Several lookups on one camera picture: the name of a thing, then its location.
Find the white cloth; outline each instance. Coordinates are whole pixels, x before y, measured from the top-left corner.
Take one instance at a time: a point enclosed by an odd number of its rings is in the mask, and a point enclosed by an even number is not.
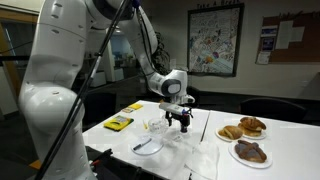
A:
[[[192,151],[192,146],[185,141],[173,142],[171,140],[163,140],[164,146],[160,151],[143,156],[132,151],[132,147],[134,147],[132,144],[137,144],[137,138],[132,138],[113,147],[112,156],[137,167],[142,167],[144,170],[163,178],[172,179],[184,167],[185,160]]]
[[[219,148],[215,143],[201,142],[186,161],[192,180],[215,180],[218,177]]]

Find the croissant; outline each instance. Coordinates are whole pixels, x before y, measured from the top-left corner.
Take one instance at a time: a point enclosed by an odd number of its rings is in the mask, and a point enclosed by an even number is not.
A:
[[[222,130],[220,130],[219,135],[225,136],[229,139],[239,139],[242,136],[242,130],[237,126],[225,126]]]
[[[252,131],[250,129],[247,129],[247,128],[243,127],[242,123],[239,123],[238,127],[242,130],[243,134],[245,134],[247,136],[252,136],[252,137],[261,136],[261,131]]]
[[[266,125],[255,117],[244,117],[240,120],[242,126],[252,131],[261,131],[267,129]]]

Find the office chair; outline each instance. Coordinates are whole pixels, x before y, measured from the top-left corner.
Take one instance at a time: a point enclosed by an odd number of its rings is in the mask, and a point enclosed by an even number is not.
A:
[[[250,116],[271,118],[302,123],[306,108],[275,98],[252,98],[240,103],[240,113]]]
[[[116,94],[113,93],[92,93],[87,95],[84,100],[83,132],[116,113],[116,97]]]
[[[192,86],[187,87],[187,93],[191,95],[194,99],[194,103],[187,103],[186,105],[192,108],[198,108],[199,107],[199,99],[200,99],[200,91]]]

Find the cable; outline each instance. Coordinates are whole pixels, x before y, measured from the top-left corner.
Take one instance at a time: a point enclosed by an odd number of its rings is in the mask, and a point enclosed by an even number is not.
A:
[[[142,15],[141,15],[141,12],[139,11],[139,9],[136,9],[136,12],[137,12],[137,14],[139,15],[139,16],[137,16],[137,18],[138,18],[138,22],[139,22],[139,24],[140,24],[140,30],[141,30],[141,35],[142,35],[142,41],[143,41],[144,50],[145,50],[145,52],[146,52],[146,56],[147,56],[148,62],[149,62],[150,66],[151,66],[151,68],[152,68],[152,70],[153,70],[152,73],[149,73],[149,74],[146,75],[146,74],[143,72],[143,74],[144,74],[145,76],[149,76],[149,75],[157,72],[157,70],[153,67],[153,63],[151,62],[151,60],[150,60],[150,58],[149,58],[149,55],[148,55],[148,51],[147,51],[147,47],[146,47],[146,40],[145,40],[145,37],[144,37],[145,35],[144,35],[144,32],[143,32],[142,23],[141,23],[141,19],[140,19],[140,18],[143,19],[143,17],[142,17]]]
[[[148,44],[149,44],[150,59],[152,60],[152,49],[151,49],[151,43],[150,43],[150,38],[149,38],[148,29],[147,29],[146,23],[144,22],[144,19],[143,19],[142,16],[141,16],[141,20],[142,20],[142,24],[143,24],[144,30],[145,30],[145,32],[146,32],[146,35],[147,35],[147,40],[148,40]]]
[[[32,43],[32,42],[33,42],[33,41],[29,41],[29,42],[26,42],[26,43],[20,44],[19,46],[13,47],[13,48],[11,48],[11,49],[8,49],[8,50],[5,50],[5,51],[1,51],[1,52],[0,52],[0,54],[2,54],[2,53],[6,53],[6,52],[9,52],[9,51],[12,51],[12,50],[14,50],[14,49],[17,49],[17,48],[19,48],[19,47],[21,47],[21,46],[24,46],[24,45],[30,44],[30,43]]]

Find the napkin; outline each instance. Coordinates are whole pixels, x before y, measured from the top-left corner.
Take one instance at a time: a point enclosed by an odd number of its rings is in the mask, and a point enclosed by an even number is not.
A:
[[[215,180],[218,175],[219,148],[215,143],[201,142],[186,161],[192,180]]]

